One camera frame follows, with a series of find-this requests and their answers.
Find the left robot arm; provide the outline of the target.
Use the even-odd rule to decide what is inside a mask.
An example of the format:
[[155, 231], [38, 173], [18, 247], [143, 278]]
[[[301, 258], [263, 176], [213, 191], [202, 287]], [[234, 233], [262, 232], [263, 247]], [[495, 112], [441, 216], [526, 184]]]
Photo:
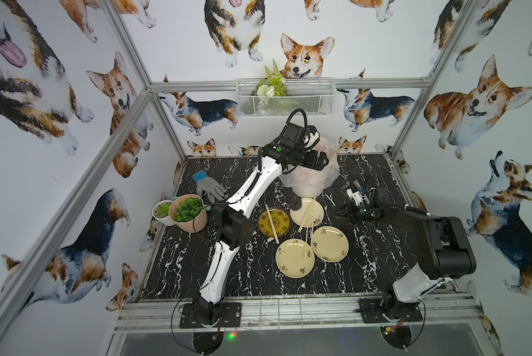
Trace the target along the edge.
[[251, 216], [270, 184], [298, 167], [321, 171], [328, 165], [327, 155], [313, 149], [319, 141], [319, 132], [308, 124], [305, 110], [293, 110], [280, 135], [259, 150], [258, 166], [239, 190], [226, 202], [212, 204], [218, 214], [215, 251], [205, 281], [193, 298], [195, 312], [204, 325], [212, 326], [221, 318], [231, 264], [254, 233]]

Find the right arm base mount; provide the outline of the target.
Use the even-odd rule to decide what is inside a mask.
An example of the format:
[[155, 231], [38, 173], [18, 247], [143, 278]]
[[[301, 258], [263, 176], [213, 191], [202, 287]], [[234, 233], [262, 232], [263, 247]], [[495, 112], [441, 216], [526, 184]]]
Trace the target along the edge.
[[361, 298], [358, 300], [357, 312], [364, 323], [383, 324], [405, 322], [421, 322], [423, 314], [419, 303], [401, 303], [398, 301], [384, 301], [382, 298]]

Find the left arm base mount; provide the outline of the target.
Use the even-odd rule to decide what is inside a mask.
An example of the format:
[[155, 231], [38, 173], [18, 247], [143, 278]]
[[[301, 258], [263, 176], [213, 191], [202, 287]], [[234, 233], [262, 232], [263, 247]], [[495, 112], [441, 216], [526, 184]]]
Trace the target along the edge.
[[203, 306], [187, 303], [181, 310], [181, 329], [239, 327], [242, 304], [222, 303], [218, 306]]

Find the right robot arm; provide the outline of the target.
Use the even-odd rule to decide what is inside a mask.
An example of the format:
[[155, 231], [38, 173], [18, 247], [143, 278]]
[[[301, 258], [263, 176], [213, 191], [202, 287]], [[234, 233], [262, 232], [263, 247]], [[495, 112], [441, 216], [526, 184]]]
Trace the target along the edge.
[[383, 292], [380, 305], [363, 307], [363, 312], [400, 319], [402, 312], [416, 309], [424, 295], [475, 272], [476, 259], [460, 219], [394, 203], [381, 188], [373, 188], [368, 196], [352, 190], [347, 194], [349, 201], [336, 210], [336, 218], [396, 226], [415, 238], [416, 264]]

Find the bare wooden chopsticks pair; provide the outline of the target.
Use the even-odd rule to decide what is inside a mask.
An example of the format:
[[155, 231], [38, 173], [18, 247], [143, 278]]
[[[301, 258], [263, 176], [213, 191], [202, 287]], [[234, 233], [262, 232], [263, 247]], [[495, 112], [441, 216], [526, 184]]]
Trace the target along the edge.
[[272, 218], [272, 215], [270, 213], [270, 208], [269, 208], [269, 206], [267, 204], [265, 204], [265, 209], [266, 209], [267, 216], [268, 216], [268, 219], [269, 219], [269, 222], [270, 222], [270, 227], [272, 228], [272, 231], [273, 231], [274, 239], [276, 241], [276, 244], [279, 244], [279, 238], [278, 238], [278, 235], [276, 233], [276, 227], [273, 224], [273, 218]]

